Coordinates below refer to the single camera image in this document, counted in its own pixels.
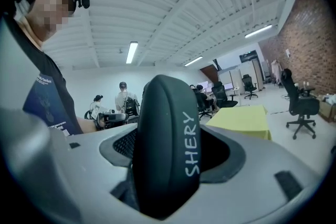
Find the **hanging clothes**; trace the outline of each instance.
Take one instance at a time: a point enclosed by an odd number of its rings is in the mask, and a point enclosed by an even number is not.
[[[272,65],[272,73],[276,79],[276,84],[279,84],[281,82],[280,80],[282,71],[281,64],[277,60],[274,60],[271,65]]]

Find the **mesh grille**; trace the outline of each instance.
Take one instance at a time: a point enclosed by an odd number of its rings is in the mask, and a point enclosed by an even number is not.
[[[135,135],[137,130],[135,129],[131,133],[123,136],[122,138],[116,140],[113,143],[113,149],[126,156],[127,158],[133,158],[133,150],[134,150],[134,142],[135,142]]]

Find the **white wall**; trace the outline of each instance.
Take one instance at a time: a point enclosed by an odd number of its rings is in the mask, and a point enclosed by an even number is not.
[[[75,112],[84,117],[89,105],[97,94],[103,96],[102,106],[115,109],[114,97],[120,92],[119,83],[125,81],[128,91],[142,100],[143,87],[157,74],[164,74],[183,80],[188,85],[209,80],[199,70],[187,68],[100,68],[90,70],[67,71],[62,74],[67,81],[67,89],[75,102]]]
[[[227,54],[220,56],[217,58],[217,62],[222,69],[226,69],[232,66],[237,66],[241,64],[239,55],[245,54],[249,51],[255,50],[259,57],[260,64],[265,61],[263,53],[260,50],[260,46],[258,43],[253,43],[236,50],[230,51]]]

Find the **cardboard box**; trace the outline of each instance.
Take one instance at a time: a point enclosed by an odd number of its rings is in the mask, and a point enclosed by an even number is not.
[[[329,103],[320,101],[319,115],[327,122],[335,121],[336,117],[336,105],[330,105]]]

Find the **man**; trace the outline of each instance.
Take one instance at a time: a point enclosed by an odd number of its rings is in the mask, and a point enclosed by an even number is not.
[[[115,107],[119,113],[125,113],[125,101],[127,97],[135,99],[138,101],[138,98],[135,94],[127,91],[126,82],[122,81],[119,83],[120,92],[115,97]]]
[[[49,127],[55,127],[65,135],[91,133],[104,127],[96,127],[93,120],[76,117],[74,101],[66,81],[54,61],[43,52],[43,43],[66,23],[75,10],[75,0],[35,0],[27,15],[10,25],[15,28],[22,50],[39,69],[24,111],[40,117]]]
[[[210,107],[213,109],[213,111],[217,112],[219,110],[217,104],[216,104],[216,98],[211,98],[209,96],[207,96],[204,92],[202,92],[203,90],[203,86],[202,85],[197,85],[196,89],[201,93],[201,97],[203,99],[203,102],[205,104],[206,107]]]

